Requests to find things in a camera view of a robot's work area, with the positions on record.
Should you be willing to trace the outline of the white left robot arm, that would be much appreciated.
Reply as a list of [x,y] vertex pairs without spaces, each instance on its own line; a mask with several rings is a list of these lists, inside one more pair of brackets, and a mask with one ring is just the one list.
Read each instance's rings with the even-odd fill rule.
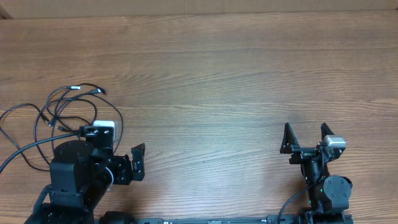
[[145,176],[146,146],[116,156],[110,147],[73,140],[54,150],[51,183],[41,191],[27,223],[96,223],[94,210],[112,185],[129,185]]

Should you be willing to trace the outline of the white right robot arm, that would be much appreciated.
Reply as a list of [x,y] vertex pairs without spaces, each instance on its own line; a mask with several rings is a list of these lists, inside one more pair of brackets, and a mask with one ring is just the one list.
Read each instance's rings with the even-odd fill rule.
[[[335,135],[326,123],[321,124],[322,139],[315,147],[300,146],[290,123],[285,123],[281,154],[289,154],[290,164],[300,165],[306,187],[291,196],[280,209],[276,222],[283,223],[353,223],[349,208],[352,181],[340,175],[331,175],[327,164],[340,158],[346,149],[343,137]],[[297,215],[283,216],[286,207],[297,197],[308,193],[309,207]]]

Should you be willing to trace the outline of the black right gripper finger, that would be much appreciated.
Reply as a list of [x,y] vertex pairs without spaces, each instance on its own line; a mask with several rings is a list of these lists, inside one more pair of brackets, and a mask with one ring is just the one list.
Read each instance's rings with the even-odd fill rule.
[[322,143],[326,144],[327,146],[332,146],[334,144],[334,138],[335,138],[334,132],[328,127],[326,123],[322,123],[320,129],[321,129]]
[[295,137],[293,129],[290,123],[285,123],[284,126],[284,137],[280,147],[281,154],[292,154],[298,151],[300,144]]

